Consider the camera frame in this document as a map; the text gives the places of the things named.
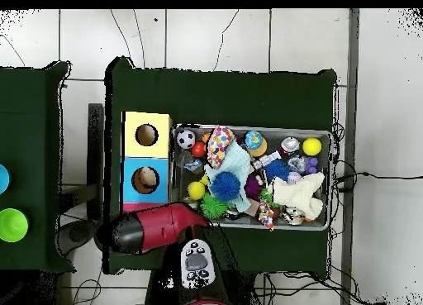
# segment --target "green spiky ball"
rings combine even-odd
[[[202,198],[200,207],[205,217],[208,217],[209,219],[218,219],[226,212],[226,210],[229,209],[229,204],[221,202],[219,199],[214,198],[209,193],[206,193]]]
[[[272,202],[272,194],[266,188],[263,188],[260,191],[260,198],[268,202],[270,204],[270,207],[280,207],[280,204]]]

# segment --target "yellow box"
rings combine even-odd
[[[125,112],[125,156],[168,158],[171,126],[169,114]]]

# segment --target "white ball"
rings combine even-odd
[[[185,150],[188,150],[194,146],[195,135],[190,130],[183,130],[176,136],[176,141],[178,142],[178,145],[180,145]]]
[[[288,174],[288,184],[295,184],[297,181],[301,179],[301,175],[299,173],[296,173],[295,171],[291,171]]]

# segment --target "blue cup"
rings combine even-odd
[[[7,190],[10,183],[10,174],[7,169],[0,164],[0,194]]]

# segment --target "white cloth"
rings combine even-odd
[[[250,161],[251,158],[247,151],[243,150],[234,140],[226,149],[225,158],[219,169],[213,169],[208,164],[204,167],[206,175],[210,181],[210,185],[212,185],[216,175],[224,171],[233,173],[233,175],[238,178],[240,181],[240,194],[235,199],[229,201],[229,203],[235,204],[238,212],[245,212],[251,205],[251,202],[248,200],[244,190],[247,177],[250,173]]]
[[[280,178],[274,178],[270,183],[269,192],[273,195],[274,203],[298,208],[306,214],[307,219],[314,220],[321,213],[323,202],[312,196],[324,178],[323,173],[310,174],[295,184],[287,184]]]

